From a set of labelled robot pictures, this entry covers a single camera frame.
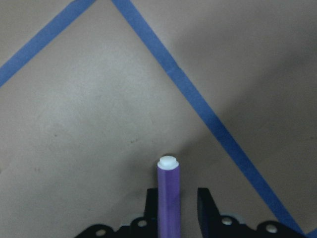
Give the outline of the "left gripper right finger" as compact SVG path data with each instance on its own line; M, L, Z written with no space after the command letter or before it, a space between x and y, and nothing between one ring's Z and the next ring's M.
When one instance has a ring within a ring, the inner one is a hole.
M197 214L203 236L220 235L220 213L208 188L197 190Z

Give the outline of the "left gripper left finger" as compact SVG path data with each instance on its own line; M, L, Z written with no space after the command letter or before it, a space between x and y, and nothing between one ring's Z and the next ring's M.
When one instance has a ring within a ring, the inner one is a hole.
M158 220L158 189L157 188L147 189L143 218L151 222L157 223L157 220Z

